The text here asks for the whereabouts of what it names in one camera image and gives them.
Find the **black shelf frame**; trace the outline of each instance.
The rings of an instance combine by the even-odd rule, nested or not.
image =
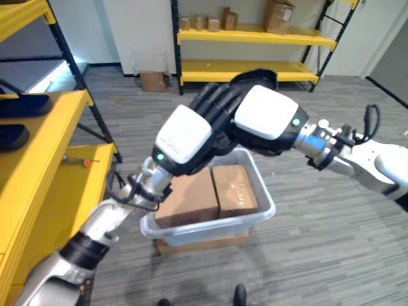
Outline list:
[[[22,57],[22,58],[3,58],[0,59],[0,62],[26,62],[26,61],[55,61],[55,60],[64,60],[66,61],[69,70],[71,71],[76,87],[75,89],[78,90],[87,90],[89,93],[89,96],[91,97],[93,104],[89,105],[89,110],[91,111],[92,115],[95,118],[96,123],[98,124],[102,134],[99,132],[81,124],[78,123],[76,126],[83,131],[95,136],[96,138],[99,138],[100,140],[103,140],[106,143],[112,143],[115,146],[115,157],[118,163],[123,162],[122,155],[119,152],[118,147],[116,146],[116,143],[114,142],[108,127],[106,126],[101,113],[99,112],[98,107],[95,104],[95,100],[92,97],[92,94],[90,90],[88,89],[87,84],[85,83],[84,76],[82,75],[81,71],[79,70],[74,57],[71,53],[71,50],[69,49],[68,43],[64,37],[64,34],[61,31],[61,28],[59,27],[58,21],[55,18],[54,11],[52,10],[52,7],[50,6],[50,3],[48,2],[48,6],[54,15],[55,23],[48,23],[48,26],[51,30],[52,36],[54,37],[55,42],[57,43],[59,50],[61,52],[61,55],[56,55],[56,56],[36,56],[36,57]]]
[[[344,34],[344,31],[346,30],[347,25],[349,24],[351,17],[353,16],[356,8],[358,7],[360,0],[357,0],[356,4],[352,4],[349,10],[349,13],[347,14],[347,17],[345,21],[341,22],[331,16],[327,15],[327,10],[328,8],[334,3],[335,0],[326,0],[324,3],[323,9],[320,13],[319,19],[316,23],[316,26],[314,27],[315,30],[320,31],[321,30],[321,24],[322,21],[327,18],[328,20],[331,20],[337,24],[340,24],[342,27],[335,39],[336,45],[335,47],[330,50],[326,58],[324,59],[323,65],[320,65],[321,62],[321,46],[317,46],[317,73],[316,75],[319,77],[316,83],[309,82],[311,84],[311,88],[309,92],[313,92],[314,89],[316,88],[316,85],[319,83],[322,74],[324,73],[324,70],[326,69],[330,59],[332,58],[332,55],[334,51],[337,48],[337,45],[339,44],[339,41],[341,37]],[[176,77],[177,77],[177,83],[178,83],[178,93],[182,96],[184,94],[184,84],[181,84],[181,76],[182,76],[182,67],[181,67],[181,53],[180,53],[180,45],[177,39],[177,34],[179,33],[179,2],[178,0],[171,0],[171,20],[173,23],[173,43],[174,43],[174,55],[175,55],[175,63],[176,63]],[[303,54],[302,57],[302,63],[305,63],[307,60],[308,55],[310,54],[310,49],[311,45],[307,45],[305,53]]]
[[[330,62],[330,59],[332,58],[333,53],[336,51],[336,48],[337,48],[337,46],[339,45],[339,41],[340,41],[341,37],[343,36],[344,31],[346,30],[346,28],[347,28],[347,26],[348,26],[348,24],[349,24],[349,22],[350,22],[350,20],[351,20],[351,17],[353,16],[355,10],[357,9],[357,6],[358,6],[359,3],[360,3],[360,0],[357,0],[356,4],[355,4],[355,5],[352,5],[352,6],[350,7],[349,13],[347,14],[347,17],[346,17],[345,21],[341,22],[341,21],[339,21],[339,20],[337,20],[337,19],[335,19],[335,18],[333,18],[333,17],[327,15],[327,10],[328,10],[328,8],[334,3],[334,1],[335,1],[335,0],[326,0],[326,2],[324,3],[323,9],[321,10],[321,13],[320,13],[320,16],[319,16],[319,20],[317,21],[316,26],[314,27],[314,29],[317,30],[317,31],[321,31],[321,29],[322,29],[322,25],[321,25],[321,24],[322,24],[322,21],[323,21],[325,18],[327,18],[328,20],[330,20],[330,21],[332,21],[332,22],[335,22],[336,24],[340,24],[342,27],[340,28],[340,31],[339,31],[339,33],[338,33],[336,39],[335,39],[335,41],[336,41],[335,47],[332,48],[332,49],[329,51],[328,55],[327,55],[326,58],[324,59],[323,65],[322,65],[321,67],[320,67],[320,62],[321,62],[321,46],[317,46],[317,73],[316,73],[316,75],[317,75],[319,78],[318,78],[318,80],[317,80],[316,83],[309,82],[309,83],[311,84],[311,86],[312,86],[312,87],[310,88],[309,92],[313,92],[314,89],[316,88],[317,84],[319,83],[319,81],[320,81],[320,79],[321,79],[321,76],[322,76],[322,74],[324,73],[324,70],[326,69],[328,63]],[[310,45],[308,45],[308,46],[306,47],[305,53],[303,54],[303,57],[302,57],[302,63],[305,63],[305,62],[306,62],[307,57],[308,57],[308,55],[310,54],[310,49],[311,49],[311,47],[312,47],[312,46],[310,46]]]

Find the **cable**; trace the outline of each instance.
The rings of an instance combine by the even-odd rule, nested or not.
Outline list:
[[[371,130],[371,121],[372,121],[372,110],[375,110],[377,114],[377,122],[375,123],[374,129],[370,133]],[[367,105],[365,109],[365,114],[364,114],[364,135],[362,138],[357,136],[357,130],[353,130],[353,140],[356,143],[356,145],[361,145],[362,143],[365,143],[372,139],[375,134],[377,134],[377,131],[380,127],[381,123],[381,114],[380,114],[380,109],[378,105],[372,104],[372,105]]]
[[[140,208],[140,209],[146,210],[148,212],[156,212],[156,211],[159,210],[160,202],[156,203],[157,207],[155,209],[150,209],[150,208],[147,208],[147,207],[143,207],[141,205],[130,203],[130,201],[135,197],[136,194],[142,193],[142,188],[141,188],[140,184],[136,183],[135,180],[133,180],[131,178],[131,176],[128,176],[128,178],[127,178],[127,180],[129,181],[129,184],[132,186],[132,189],[130,191],[129,196],[127,196],[126,198],[118,197],[117,194],[115,194],[113,189],[112,189],[113,181],[114,181],[115,177],[117,178],[117,180],[119,182],[120,188],[123,188],[126,185],[126,183],[125,183],[124,179],[121,177],[119,172],[117,172],[114,169],[111,169],[111,170],[108,171],[108,174],[106,175],[106,193],[109,196],[111,196],[116,202],[119,202],[119,203],[125,204],[125,205],[129,205],[129,206],[132,206],[132,207]]]

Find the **black joint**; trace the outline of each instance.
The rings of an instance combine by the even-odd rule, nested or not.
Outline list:
[[[405,193],[401,198],[396,199],[395,203],[400,205],[402,209],[408,212],[408,193]]]
[[[306,157],[309,159],[309,160],[307,161],[307,165],[310,166],[310,167],[313,167],[313,168],[317,169],[316,164],[313,162],[313,158],[311,158],[311,157],[309,157],[309,156],[306,156]]]
[[[139,194],[140,196],[144,197],[147,201],[153,202],[155,204],[160,204],[163,202],[167,196],[172,192],[170,189],[170,185],[166,187],[163,191],[162,196],[156,196],[155,194],[148,193],[146,190],[143,189],[143,186],[140,183],[132,183],[132,188],[135,190],[135,194]]]
[[[107,245],[94,241],[80,231],[59,251],[70,263],[93,270],[109,251]]]
[[[331,148],[330,153],[327,154],[326,158],[316,167],[319,171],[325,169],[332,161],[335,156],[339,154],[336,148]]]

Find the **brown cardboard box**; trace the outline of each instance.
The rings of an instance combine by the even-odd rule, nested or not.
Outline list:
[[[140,80],[142,81],[143,91],[163,92],[166,90],[163,72],[141,71]]]
[[[207,19],[207,29],[210,32],[218,32],[219,31],[219,19],[209,17]]]
[[[185,31],[190,30],[190,18],[189,17],[181,18],[181,28]]]
[[[265,31],[286,34],[295,6],[287,0],[268,0],[265,15]]]
[[[220,218],[246,215],[258,210],[258,203],[245,167],[241,164],[212,168]]]
[[[204,28],[204,18],[200,15],[195,16],[195,26],[197,31],[202,31]]]
[[[234,31],[237,29],[238,14],[230,11],[228,7],[222,8],[221,27],[226,31]]]
[[[210,169],[175,177],[172,193],[160,204],[156,222],[163,228],[218,219],[219,208]]]

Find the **robot finger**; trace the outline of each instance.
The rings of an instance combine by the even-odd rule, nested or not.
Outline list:
[[[214,107],[214,105],[228,93],[230,85],[228,83],[222,84],[217,90],[198,107],[196,112],[205,118],[206,114]]]
[[[208,83],[204,88],[195,96],[195,98],[191,101],[189,108],[194,111],[201,106],[202,102],[207,100],[219,87],[217,83]]]
[[[225,94],[219,101],[215,103],[215,105],[206,114],[205,120],[212,124],[215,120],[217,120],[220,114],[222,114],[223,112],[228,113],[228,108],[231,106],[231,104],[236,104],[235,100],[240,95],[240,93],[241,92],[239,89],[231,89],[227,94]]]
[[[242,101],[242,98],[240,95],[238,95],[227,106],[227,109],[222,110],[222,112],[218,115],[215,121],[211,124],[212,129],[215,132],[224,131],[226,126],[230,124],[231,116],[234,114],[235,110],[238,108],[241,101]]]

